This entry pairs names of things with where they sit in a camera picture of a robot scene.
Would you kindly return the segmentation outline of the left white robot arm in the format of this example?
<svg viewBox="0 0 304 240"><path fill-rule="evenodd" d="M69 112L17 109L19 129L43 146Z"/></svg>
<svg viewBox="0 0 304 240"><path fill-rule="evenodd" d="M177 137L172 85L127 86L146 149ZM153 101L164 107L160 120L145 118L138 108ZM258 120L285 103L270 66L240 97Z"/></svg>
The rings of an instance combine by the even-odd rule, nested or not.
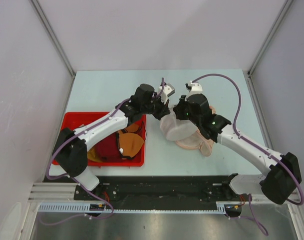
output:
<svg viewBox="0 0 304 240"><path fill-rule="evenodd" d="M174 92L175 89L166 83L162 83L158 91L151 85L141 84L134 95L119 103L106 116L75 130L62 129L51 160L82 186L90 199L100 198L102 187L99 178L88 167L87 152L107 136L140 120L144 114L153 115L158 120L168 115L168 97Z"/></svg>

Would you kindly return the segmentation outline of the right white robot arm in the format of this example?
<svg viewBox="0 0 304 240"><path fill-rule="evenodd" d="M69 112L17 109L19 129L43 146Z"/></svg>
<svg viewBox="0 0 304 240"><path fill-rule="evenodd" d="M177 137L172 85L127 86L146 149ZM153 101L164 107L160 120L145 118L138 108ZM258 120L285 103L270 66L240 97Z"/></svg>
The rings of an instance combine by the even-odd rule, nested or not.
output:
<svg viewBox="0 0 304 240"><path fill-rule="evenodd" d="M203 94L182 95L173 111L176 119L191 122L205 139L231 149L261 172L261 177L233 175L229 184L222 188L225 199L233 201L240 194L252 194L257 190L273 203L282 205L300 188L302 177L294 154L281 154L250 140L228 119L212 113Z"/></svg>

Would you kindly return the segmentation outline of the white mesh laundry bag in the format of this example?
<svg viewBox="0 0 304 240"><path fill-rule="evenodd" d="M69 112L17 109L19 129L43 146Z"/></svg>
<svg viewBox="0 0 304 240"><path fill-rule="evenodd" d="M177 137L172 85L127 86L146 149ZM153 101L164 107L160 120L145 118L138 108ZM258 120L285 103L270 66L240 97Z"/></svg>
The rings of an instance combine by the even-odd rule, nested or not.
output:
<svg viewBox="0 0 304 240"><path fill-rule="evenodd" d="M173 111L169 108L170 113L160 120L160 130L168 141L179 141L190 137L197 131L197 127L189 120L178 120Z"/></svg>

